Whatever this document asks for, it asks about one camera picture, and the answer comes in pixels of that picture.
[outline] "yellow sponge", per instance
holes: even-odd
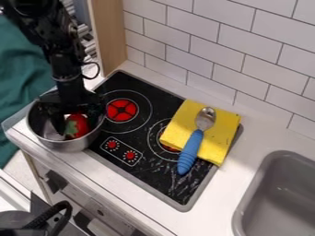
[[[171,119],[160,138],[160,142],[171,148],[182,150],[197,129],[195,118],[206,105],[186,100]],[[233,141],[240,123],[238,114],[215,108],[215,125],[204,132],[204,140],[199,148],[198,157],[221,166]]]

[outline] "stove knob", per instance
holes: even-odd
[[[135,151],[128,150],[123,154],[123,157],[128,161],[134,162],[134,159],[137,158],[137,154],[135,153]]]
[[[106,149],[110,151],[116,151],[119,148],[119,143],[115,140],[110,140],[106,144]]]

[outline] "subway tile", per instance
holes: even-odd
[[[285,45],[281,52],[278,64],[308,76],[315,77],[315,53]]]
[[[243,53],[196,37],[192,37],[191,44],[191,53],[235,70],[241,69]]]
[[[314,78],[311,77],[309,79],[309,83],[305,88],[303,96],[309,99],[315,100],[315,79]]]
[[[144,33],[144,19],[130,14],[128,12],[123,12],[124,17],[124,27],[128,30],[132,30],[137,33]]]
[[[315,52],[315,26],[258,10],[252,31]]]
[[[276,62],[282,45],[278,41],[226,25],[221,26],[219,43],[272,63]]]
[[[145,36],[126,31],[126,43],[140,51],[165,59],[165,44],[151,40]]]
[[[123,0],[123,9],[165,24],[166,6],[150,0]]]
[[[262,100],[255,99],[242,92],[237,93],[234,106],[244,109],[252,109],[257,112],[261,118],[272,120],[285,128],[292,116],[291,112],[275,107]]]
[[[183,84],[186,83],[187,71],[185,69],[157,59],[154,56],[146,55],[146,67]]]
[[[167,61],[204,77],[211,77],[213,63],[167,46]]]
[[[251,56],[245,58],[243,73],[298,94],[308,82],[307,76]]]
[[[127,54],[128,60],[140,65],[145,64],[145,54],[143,52],[127,46]]]
[[[294,115],[291,121],[290,130],[315,139],[315,122],[312,122],[299,115]]]
[[[174,6],[185,11],[193,11],[193,0],[156,0],[161,4]]]
[[[315,24],[315,1],[298,0],[293,18]]]
[[[213,80],[236,90],[243,91],[258,99],[264,99],[268,89],[268,84],[220,65],[215,65]]]
[[[274,12],[279,15],[291,17],[297,0],[232,0],[247,6]]]
[[[274,86],[270,87],[266,100],[278,107],[315,120],[315,109],[312,109],[315,107],[313,100]]]
[[[215,81],[196,75],[195,73],[188,73],[188,86],[199,89],[204,93],[210,94],[216,98],[224,100],[230,104],[233,103],[236,90],[216,83]]]
[[[251,28],[254,9],[226,0],[194,0],[193,13],[249,30]]]
[[[219,23],[211,19],[201,18],[172,7],[168,8],[168,25],[209,41],[216,41],[219,27]]]
[[[149,38],[165,42],[170,46],[180,48],[188,52],[190,41],[190,36],[188,33],[184,33],[145,19],[145,35]]]

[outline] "toy stove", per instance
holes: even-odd
[[[198,159],[177,174],[180,152],[158,140],[183,99],[118,72],[96,89],[107,99],[107,121],[88,154],[180,211],[187,211],[216,172]]]

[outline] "sink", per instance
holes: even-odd
[[[232,228],[236,236],[315,236],[315,162],[289,151],[268,155]]]

